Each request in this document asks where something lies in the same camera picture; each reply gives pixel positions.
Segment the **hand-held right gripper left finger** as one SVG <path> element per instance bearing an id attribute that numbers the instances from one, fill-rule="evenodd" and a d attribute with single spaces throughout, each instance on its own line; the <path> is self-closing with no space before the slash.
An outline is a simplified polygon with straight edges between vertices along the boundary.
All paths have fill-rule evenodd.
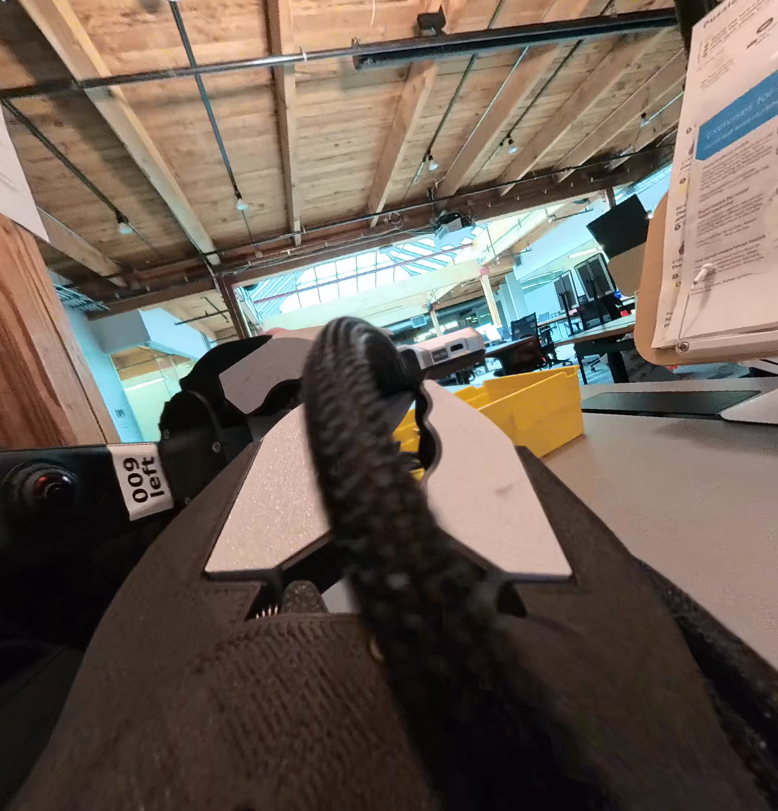
<path id="1" fill-rule="evenodd" d="M 258 445 L 204 572 L 215 582 L 331 586 L 340 564 L 329 535 L 299 405 Z"/>

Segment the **white paper notice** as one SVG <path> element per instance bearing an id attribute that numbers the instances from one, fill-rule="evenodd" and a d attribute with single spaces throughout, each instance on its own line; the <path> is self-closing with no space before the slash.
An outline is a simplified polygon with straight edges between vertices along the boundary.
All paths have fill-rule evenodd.
<path id="1" fill-rule="evenodd" d="M 25 173 L 8 132 L 0 102 L 0 213 L 49 242 Z"/>

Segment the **wooden pillar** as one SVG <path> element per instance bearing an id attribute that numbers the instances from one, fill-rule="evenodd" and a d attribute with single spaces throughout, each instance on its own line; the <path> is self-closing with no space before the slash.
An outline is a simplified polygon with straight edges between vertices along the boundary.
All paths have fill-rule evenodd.
<path id="1" fill-rule="evenodd" d="M 119 441 L 34 236 L 0 213 L 0 448 Z"/>

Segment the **person's black hoodie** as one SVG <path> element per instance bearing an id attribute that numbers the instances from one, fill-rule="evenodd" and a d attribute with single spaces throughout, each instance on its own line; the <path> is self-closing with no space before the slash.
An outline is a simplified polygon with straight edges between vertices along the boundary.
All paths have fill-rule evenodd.
<path id="1" fill-rule="evenodd" d="M 134 564 L 68 560 L 0 577 L 0 809 L 46 747 L 93 634 Z"/>

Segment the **dark grey braided-cable hub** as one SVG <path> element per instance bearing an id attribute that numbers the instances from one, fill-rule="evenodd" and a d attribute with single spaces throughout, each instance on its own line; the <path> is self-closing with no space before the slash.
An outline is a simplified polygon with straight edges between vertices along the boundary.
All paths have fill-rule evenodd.
<path id="1" fill-rule="evenodd" d="M 457 551 L 394 442 L 382 398 L 405 390 L 394 346 L 362 319 L 315 338 L 303 395 L 317 484 L 442 809 L 619 809 L 505 634 L 523 600 Z"/>

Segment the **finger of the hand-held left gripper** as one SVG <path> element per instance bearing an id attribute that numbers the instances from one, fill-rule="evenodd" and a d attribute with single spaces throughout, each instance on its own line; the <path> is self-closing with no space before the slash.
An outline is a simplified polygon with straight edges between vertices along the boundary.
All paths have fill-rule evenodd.
<path id="1" fill-rule="evenodd" d="M 269 336 L 259 348 L 219 374 L 228 403 L 244 415 L 273 409 L 270 396 L 287 384 L 298 383 L 313 346 L 314 336 Z"/>

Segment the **black ceiling track rail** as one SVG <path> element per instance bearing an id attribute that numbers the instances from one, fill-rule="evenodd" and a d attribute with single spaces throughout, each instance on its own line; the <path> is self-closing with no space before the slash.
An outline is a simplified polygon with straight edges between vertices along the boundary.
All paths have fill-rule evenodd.
<path id="1" fill-rule="evenodd" d="M 615 35 L 653 33 L 676 27 L 672 8 L 597 15 L 548 23 L 484 29 L 352 46 L 356 70 L 452 57 L 496 54 L 511 49 L 554 46 Z"/>

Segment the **dark desk divider strip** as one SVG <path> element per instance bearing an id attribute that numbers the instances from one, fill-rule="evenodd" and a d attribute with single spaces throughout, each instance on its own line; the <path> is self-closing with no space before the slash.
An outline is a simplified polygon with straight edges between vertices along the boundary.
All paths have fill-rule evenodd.
<path id="1" fill-rule="evenodd" d="M 759 396 L 756 390 L 612 391 L 581 402 L 581 411 L 668 419 L 720 419 L 721 413 Z"/>

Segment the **brown background desk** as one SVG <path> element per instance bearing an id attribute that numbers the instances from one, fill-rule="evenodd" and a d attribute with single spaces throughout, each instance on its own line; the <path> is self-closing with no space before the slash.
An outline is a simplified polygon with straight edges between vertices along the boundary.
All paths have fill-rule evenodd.
<path id="1" fill-rule="evenodd" d="M 609 373 L 615 384 L 627 384 L 630 379 L 623 355 L 636 349 L 633 338 L 635 329 L 636 313 L 633 312 L 628 316 L 577 332 L 567 339 L 557 341 L 554 347 L 572 347 L 579 363 L 579 374 L 583 384 L 587 384 L 583 359 L 594 355 L 607 360 Z"/>

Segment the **yellow storage bin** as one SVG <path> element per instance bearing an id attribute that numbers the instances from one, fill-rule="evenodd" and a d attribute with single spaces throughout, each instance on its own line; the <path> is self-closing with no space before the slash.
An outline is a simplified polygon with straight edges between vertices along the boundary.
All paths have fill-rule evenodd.
<path id="1" fill-rule="evenodd" d="M 515 461 L 525 474 L 535 470 L 537 478 L 545 467 L 543 457 L 585 432 L 576 372 L 577 367 L 571 366 L 494 378 L 452 394 L 499 428 L 511 442 Z M 420 433 L 414 406 L 394 429 L 393 438 L 401 451 L 419 450 Z M 481 442 L 469 443 L 465 429 L 461 429 L 454 446 L 446 447 L 457 451 L 466 477 L 489 480 L 491 472 L 501 470 L 497 454 L 485 450 Z"/>

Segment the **grey desk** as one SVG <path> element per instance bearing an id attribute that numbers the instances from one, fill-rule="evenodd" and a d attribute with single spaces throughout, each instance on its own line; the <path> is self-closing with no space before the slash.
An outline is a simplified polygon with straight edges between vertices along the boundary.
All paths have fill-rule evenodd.
<path id="1" fill-rule="evenodd" d="M 778 427 L 586 414 L 546 466 L 778 670 Z"/>

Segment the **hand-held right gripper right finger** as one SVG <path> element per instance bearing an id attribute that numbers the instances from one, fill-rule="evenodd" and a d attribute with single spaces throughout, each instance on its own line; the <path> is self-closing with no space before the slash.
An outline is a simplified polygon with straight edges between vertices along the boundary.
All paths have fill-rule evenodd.
<path id="1" fill-rule="evenodd" d="M 511 439 L 432 380 L 420 438 L 434 443 L 422 485 L 439 526 L 514 582 L 568 582 L 572 569 Z"/>

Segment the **black mesh office chair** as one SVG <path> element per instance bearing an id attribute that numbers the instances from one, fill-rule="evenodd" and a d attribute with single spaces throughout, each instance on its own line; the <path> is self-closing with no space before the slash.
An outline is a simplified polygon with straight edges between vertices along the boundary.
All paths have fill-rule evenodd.
<path id="1" fill-rule="evenodd" d="M 535 312 L 511 321 L 510 337 L 515 344 L 510 356 L 510 373 L 525 373 L 553 365 L 539 334 Z"/>

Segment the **silver stand base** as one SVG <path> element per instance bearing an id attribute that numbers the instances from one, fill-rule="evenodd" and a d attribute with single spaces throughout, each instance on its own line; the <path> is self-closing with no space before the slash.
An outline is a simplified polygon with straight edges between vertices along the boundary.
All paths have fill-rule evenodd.
<path id="1" fill-rule="evenodd" d="M 729 422 L 778 427 L 778 388 L 732 405 L 719 415 Z"/>

